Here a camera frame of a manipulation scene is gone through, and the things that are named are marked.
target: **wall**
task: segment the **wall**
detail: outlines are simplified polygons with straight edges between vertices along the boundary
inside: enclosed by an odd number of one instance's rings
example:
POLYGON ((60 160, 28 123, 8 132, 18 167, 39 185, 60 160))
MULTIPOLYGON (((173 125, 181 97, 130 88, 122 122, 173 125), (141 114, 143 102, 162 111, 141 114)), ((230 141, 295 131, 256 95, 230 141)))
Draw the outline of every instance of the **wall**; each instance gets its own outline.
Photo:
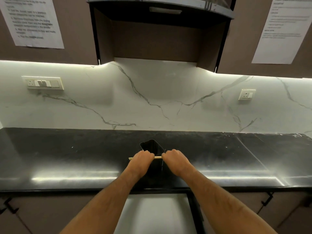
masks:
POLYGON ((101 66, 0 61, 0 68, 4 127, 312 135, 312 79, 124 58, 101 66), (65 90, 28 90, 22 75, 61 77, 65 90), (238 101, 241 89, 256 89, 253 100, 238 101))

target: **paper sheet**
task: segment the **paper sheet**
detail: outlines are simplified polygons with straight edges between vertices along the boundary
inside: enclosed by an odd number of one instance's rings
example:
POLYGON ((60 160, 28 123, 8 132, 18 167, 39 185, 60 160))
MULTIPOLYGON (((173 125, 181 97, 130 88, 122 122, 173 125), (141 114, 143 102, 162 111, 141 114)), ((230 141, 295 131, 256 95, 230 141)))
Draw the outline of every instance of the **paper sheet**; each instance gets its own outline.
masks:
POLYGON ((291 64, 311 22, 312 0, 273 0, 252 63, 291 64))
POLYGON ((0 0, 16 46, 64 48, 52 0, 0 0))

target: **wooden chopstick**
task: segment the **wooden chopstick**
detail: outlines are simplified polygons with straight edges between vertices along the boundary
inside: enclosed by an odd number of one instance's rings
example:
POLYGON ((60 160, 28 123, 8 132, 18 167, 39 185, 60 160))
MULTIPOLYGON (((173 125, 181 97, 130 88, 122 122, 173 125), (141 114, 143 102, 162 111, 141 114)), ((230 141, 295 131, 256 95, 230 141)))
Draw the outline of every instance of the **wooden chopstick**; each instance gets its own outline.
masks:
POLYGON ((161 156, 155 156, 154 159, 159 159, 161 156))

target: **wall switch panel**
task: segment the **wall switch panel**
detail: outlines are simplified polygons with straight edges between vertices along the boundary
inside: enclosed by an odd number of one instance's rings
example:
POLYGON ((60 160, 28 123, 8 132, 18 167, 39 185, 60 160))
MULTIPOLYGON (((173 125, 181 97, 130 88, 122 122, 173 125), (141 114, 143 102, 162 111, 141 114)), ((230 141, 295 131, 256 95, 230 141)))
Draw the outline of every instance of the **wall switch panel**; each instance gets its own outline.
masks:
POLYGON ((64 90, 59 77, 22 76, 22 79, 31 90, 64 90))
POLYGON ((255 96, 255 90, 241 90, 238 100, 252 100, 255 96))

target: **person's left hand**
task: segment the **person's left hand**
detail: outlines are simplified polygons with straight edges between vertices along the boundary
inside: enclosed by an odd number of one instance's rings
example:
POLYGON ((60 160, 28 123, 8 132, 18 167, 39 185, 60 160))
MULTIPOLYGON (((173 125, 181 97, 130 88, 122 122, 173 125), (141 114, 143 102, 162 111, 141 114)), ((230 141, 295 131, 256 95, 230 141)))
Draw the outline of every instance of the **person's left hand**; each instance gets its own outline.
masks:
POLYGON ((126 169, 134 172, 140 179, 143 177, 150 164, 154 160, 155 155, 149 151, 140 151, 130 160, 126 169))

